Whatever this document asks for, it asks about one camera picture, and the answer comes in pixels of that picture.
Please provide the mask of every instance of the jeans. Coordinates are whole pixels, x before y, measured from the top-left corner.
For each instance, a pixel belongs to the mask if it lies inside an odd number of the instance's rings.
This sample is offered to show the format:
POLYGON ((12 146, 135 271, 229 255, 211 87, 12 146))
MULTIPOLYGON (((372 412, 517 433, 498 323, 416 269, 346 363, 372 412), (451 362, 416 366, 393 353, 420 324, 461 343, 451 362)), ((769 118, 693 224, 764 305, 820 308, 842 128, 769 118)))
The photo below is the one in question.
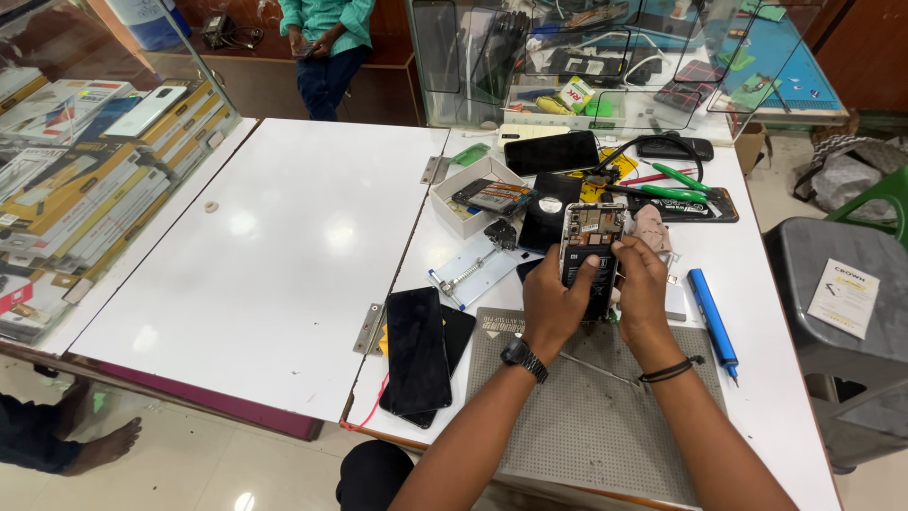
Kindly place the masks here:
POLYGON ((335 110, 369 51, 361 45, 328 58, 296 61, 296 86, 311 120, 338 120, 335 110))
POLYGON ((411 470, 410 457, 388 442, 370 440, 353 447, 340 463, 334 492, 340 511, 385 511, 411 470))
POLYGON ((64 472, 82 452, 82 444, 54 436, 62 419, 57 406, 23 404, 0 394, 0 463, 49 474, 64 472))

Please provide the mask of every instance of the bare foot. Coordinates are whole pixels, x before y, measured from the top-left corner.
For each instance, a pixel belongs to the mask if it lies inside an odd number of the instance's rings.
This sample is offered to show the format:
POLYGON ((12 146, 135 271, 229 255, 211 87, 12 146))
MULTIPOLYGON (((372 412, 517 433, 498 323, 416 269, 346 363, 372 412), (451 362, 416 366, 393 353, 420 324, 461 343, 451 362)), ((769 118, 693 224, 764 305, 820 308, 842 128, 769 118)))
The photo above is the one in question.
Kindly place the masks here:
POLYGON ((79 405, 88 396, 88 388, 91 382, 77 376, 73 384, 63 392, 63 398, 56 404, 60 408, 63 419, 60 425, 54 431, 54 436, 60 440, 65 440, 75 427, 75 413, 79 410, 79 405))
POLYGON ((136 417, 110 435, 82 445, 82 452, 62 475, 78 476, 97 466, 120 459, 135 445, 139 432, 142 431, 142 427, 139 426, 141 423, 142 419, 136 417))

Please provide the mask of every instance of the hand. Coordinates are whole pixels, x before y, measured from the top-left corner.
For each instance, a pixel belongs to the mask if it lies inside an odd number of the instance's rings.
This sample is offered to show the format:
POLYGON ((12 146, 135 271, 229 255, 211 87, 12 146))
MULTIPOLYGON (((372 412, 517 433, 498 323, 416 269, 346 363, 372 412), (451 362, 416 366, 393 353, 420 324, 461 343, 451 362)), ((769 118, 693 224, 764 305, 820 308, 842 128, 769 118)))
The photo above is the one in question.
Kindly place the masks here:
POLYGON ((331 54, 331 45, 336 39, 332 36, 331 30, 326 30, 324 34, 315 40, 312 47, 312 58, 325 58, 331 54))
POLYGON ((665 263, 643 240, 631 235, 613 243, 612 253, 624 275, 616 282, 621 291, 621 338, 646 373, 681 362, 684 356, 666 319, 665 263))
POLYGON ((287 36, 290 38, 290 55, 294 56, 306 45, 306 38, 302 36, 302 30, 296 25, 288 26, 287 30, 289 31, 287 36))
POLYGON ((559 252, 558 245, 551 246, 546 258, 523 283, 523 316, 527 321, 523 340, 546 367, 577 332, 587 311, 589 287, 599 268, 599 256, 590 255, 580 265, 574 285, 567 289, 558 274, 559 252))

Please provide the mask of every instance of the blue screwdriver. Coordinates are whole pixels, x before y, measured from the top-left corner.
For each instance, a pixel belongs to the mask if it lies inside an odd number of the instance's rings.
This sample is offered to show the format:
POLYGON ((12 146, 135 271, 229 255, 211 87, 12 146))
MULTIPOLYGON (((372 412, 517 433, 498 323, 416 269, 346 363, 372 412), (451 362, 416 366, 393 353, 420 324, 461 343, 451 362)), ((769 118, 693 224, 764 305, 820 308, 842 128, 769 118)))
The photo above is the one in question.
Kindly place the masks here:
POLYGON ((728 375, 735 380, 735 386, 740 386, 737 383, 737 369, 735 369, 738 364, 735 349, 732 347, 731 340, 728 339, 728 333, 725 331, 725 325, 722 324, 722 317, 719 316, 719 309, 716 308, 713 294, 709 292, 709 286, 706 285, 703 270, 695 268, 687 272, 687 281, 694 290, 694 300, 706 323, 709 338, 713 341, 719 365, 724 367, 728 371, 728 375))

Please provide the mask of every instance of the black wristwatch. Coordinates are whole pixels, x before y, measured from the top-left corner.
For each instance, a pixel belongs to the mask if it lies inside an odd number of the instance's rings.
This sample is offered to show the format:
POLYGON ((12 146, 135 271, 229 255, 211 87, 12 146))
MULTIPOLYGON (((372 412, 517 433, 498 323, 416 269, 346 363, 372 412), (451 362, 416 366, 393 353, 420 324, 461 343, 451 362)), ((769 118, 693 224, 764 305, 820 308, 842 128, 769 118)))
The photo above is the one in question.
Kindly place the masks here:
POLYGON ((536 383, 545 383, 546 378, 548 378, 546 367, 542 365, 542 362, 540 362, 535 355, 533 355, 533 352, 529 349, 527 343, 523 342, 523 339, 520 337, 515 336, 514 339, 505 346, 505 349, 501 352, 501 361, 509 366, 517 364, 524 366, 536 377, 536 383))

